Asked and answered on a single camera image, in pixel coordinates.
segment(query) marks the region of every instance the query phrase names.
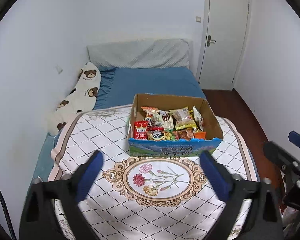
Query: white checkered tablecloth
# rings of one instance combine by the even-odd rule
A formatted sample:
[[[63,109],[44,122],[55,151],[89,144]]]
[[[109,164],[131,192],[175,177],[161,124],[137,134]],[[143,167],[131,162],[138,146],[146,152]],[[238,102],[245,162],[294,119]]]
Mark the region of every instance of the white checkered tablecloth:
[[[202,239],[225,203],[218,200],[203,171],[195,169],[198,157],[130,157],[126,139],[130,111],[131,105],[83,114],[68,127],[68,138],[59,139],[56,149],[64,143],[66,148],[49,180],[74,173],[99,149],[104,153],[103,172],[79,207],[100,239]],[[230,173],[256,180],[242,137],[230,121],[217,120],[224,140],[212,156]],[[240,232],[250,202],[244,200],[229,239]],[[74,239],[59,200],[55,200],[55,213],[64,235]]]

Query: bear print pillow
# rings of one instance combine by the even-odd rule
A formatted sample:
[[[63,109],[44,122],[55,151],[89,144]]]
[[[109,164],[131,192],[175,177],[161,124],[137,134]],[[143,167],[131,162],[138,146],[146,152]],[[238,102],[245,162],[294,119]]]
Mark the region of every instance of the bear print pillow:
[[[49,117],[48,131],[51,135],[58,134],[66,123],[72,121],[79,112],[93,109],[100,89],[100,82],[100,71],[91,62],[80,69],[75,88]]]

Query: black cable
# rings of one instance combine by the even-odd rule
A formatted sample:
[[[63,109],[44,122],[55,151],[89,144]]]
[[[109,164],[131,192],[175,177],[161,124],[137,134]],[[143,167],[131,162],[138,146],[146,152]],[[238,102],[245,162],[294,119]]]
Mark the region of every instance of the black cable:
[[[11,223],[11,219],[10,219],[10,215],[9,215],[9,212],[8,212],[8,208],[6,207],[6,204],[5,204],[3,195],[1,193],[1,190],[0,190],[0,202],[1,202],[2,209],[3,209],[4,215],[5,215],[6,223],[8,224],[8,228],[9,228],[11,237],[12,237],[13,240],[17,240],[16,236],[15,236],[15,233],[14,233],[14,230],[13,230],[12,223]]]

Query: ornate gold frame pattern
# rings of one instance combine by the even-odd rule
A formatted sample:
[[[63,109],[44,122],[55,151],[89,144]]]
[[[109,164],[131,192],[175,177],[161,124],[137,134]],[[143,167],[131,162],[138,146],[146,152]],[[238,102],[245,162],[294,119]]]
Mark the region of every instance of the ornate gold frame pattern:
[[[140,195],[134,191],[128,181],[127,176],[129,171],[135,166],[149,161],[170,162],[183,167],[189,174],[190,182],[188,187],[180,194],[169,198],[151,198],[150,196]],[[155,206],[155,207],[175,207],[181,201],[187,201],[192,196],[196,195],[208,179],[202,171],[200,165],[194,163],[187,158],[172,157],[172,158],[149,158],[149,157],[129,157],[127,160],[122,160],[114,165],[113,169],[108,169],[102,173],[103,177],[110,183],[112,188],[124,195],[128,200],[136,200],[140,206]]]

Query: oval floral medallion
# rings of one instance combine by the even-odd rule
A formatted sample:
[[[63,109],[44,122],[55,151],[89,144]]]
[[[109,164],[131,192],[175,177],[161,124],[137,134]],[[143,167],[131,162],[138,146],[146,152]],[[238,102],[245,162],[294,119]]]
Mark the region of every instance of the oval floral medallion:
[[[180,157],[129,157],[102,175],[114,190],[141,206],[176,206],[207,182],[198,164]]]

